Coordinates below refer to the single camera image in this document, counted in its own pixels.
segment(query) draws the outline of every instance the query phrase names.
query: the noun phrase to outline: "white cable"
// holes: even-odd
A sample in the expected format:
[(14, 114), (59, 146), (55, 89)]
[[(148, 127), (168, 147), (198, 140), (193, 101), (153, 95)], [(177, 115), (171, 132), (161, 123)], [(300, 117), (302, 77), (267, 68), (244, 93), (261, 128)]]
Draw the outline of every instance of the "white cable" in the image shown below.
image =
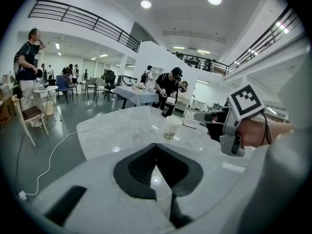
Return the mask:
[(63, 139), (59, 144), (57, 144), (57, 146), (54, 148), (54, 150), (52, 151), (52, 153), (51, 153), (51, 155), (50, 155), (50, 158), (49, 158), (49, 169), (48, 169), (46, 172), (44, 172), (43, 174), (39, 175), (39, 177), (37, 178), (37, 190), (36, 190), (36, 192), (35, 192), (34, 194), (25, 193), (25, 195), (30, 195), (30, 196), (35, 196), (35, 195), (37, 195), (37, 193), (38, 193), (38, 191), (39, 191), (39, 178), (40, 178), (41, 176), (47, 174), (47, 173), (50, 171), (50, 169), (51, 169), (51, 157), (52, 157), (52, 154), (54, 153), (54, 151), (56, 150), (56, 148), (57, 148), (61, 143), (63, 143), (63, 142), (66, 140), (66, 138), (67, 138), (68, 136), (73, 135), (73, 134), (76, 134), (76, 133), (77, 133), (77, 132), (74, 132), (74, 133), (72, 133), (72, 134), (67, 135), (67, 136), (65, 137), (65, 139)]

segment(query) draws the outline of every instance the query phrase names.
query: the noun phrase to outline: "paper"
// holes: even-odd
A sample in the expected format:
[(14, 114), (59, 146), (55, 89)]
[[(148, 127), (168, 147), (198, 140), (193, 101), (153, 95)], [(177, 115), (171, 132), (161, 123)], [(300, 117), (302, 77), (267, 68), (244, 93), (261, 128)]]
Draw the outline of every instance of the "paper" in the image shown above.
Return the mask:
[(197, 128), (198, 126), (198, 121), (197, 120), (194, 120), (194, 115), (196, 113), (195, 112), (192, 112), (190, 110), (187, 110), (186, 111), (186, 114), (185, 114), (185, 118), (184, 118), (184, 121), (183, 121), (183, 125), (184, 126), (187, 126), (187, 127), (192, 127), (192, 128)]

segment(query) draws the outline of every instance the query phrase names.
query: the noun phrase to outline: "man in black t-shirt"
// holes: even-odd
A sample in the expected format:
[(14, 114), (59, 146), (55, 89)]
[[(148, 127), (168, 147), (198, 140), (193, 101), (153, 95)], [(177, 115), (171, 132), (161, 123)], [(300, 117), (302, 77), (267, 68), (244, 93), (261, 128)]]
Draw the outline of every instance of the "man in black t-shirt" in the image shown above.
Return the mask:
[[(37, 93), (33, 93), (33, 90), (37, 88), (36, 74), (37, 68), (35, 67), (35, 56), (38, 51), (45, 48), (45, 45), (41, 41), (41, 32), (34, 28), (28, 34), (28, 42), (26, 42), (18, 51), (18, 64), (20, 67), (20, 89), (23, 95), (23, 99), (20, 101), (21, 109), (24, 111), (32, 107), (31, 95), (36, 97), (40, 96)], [(39, 121), (31, 122), (32, 126), (39, 127), (42, 123)]]
[(153, 107), (158, 108), (160, 105), (160, 109), (163, 110), (167, 97), (175, 97), (176, 101), (179, 87), (181, 87), (183, 91), (186, 91), (186, 88), (180, 82), (181, 77), (182, 70), (176, 67), (171, 71), (171, 73), (161, 74), (157, 78), (155, 87), (157, 89), (157, 93), (159, 93), (159, 103), (154, 103)]
[(68, 77), (70, 77), (72, 72), (73, 72), (73, 65), (69, 64), (66, 68), (63, 68), (62, 75), (67, 75)]

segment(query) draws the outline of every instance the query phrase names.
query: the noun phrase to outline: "plug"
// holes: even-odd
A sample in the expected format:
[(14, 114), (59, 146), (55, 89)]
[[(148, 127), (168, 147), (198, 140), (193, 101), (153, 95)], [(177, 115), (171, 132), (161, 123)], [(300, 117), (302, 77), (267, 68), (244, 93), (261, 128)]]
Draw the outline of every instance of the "plug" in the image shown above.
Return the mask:
[(26, 196), (26, 193), (24, 191), (21, 191), (19, 193), (19, 198), (23, 201), (26, 201), (27, 200), (27, 196)]

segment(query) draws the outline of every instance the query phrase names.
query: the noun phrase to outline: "brown seat cushion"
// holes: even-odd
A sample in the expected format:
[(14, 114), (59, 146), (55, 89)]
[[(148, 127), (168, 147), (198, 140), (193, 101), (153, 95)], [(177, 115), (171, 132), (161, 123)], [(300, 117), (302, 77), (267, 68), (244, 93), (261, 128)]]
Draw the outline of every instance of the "brown seat cushion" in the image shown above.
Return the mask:
[(28, 120), (31, 117), (34, 117), (38, 114), (41, 114), (41, 110), (37, 106), (30, 107), (24, 111), (22, 111), (24, 120)]

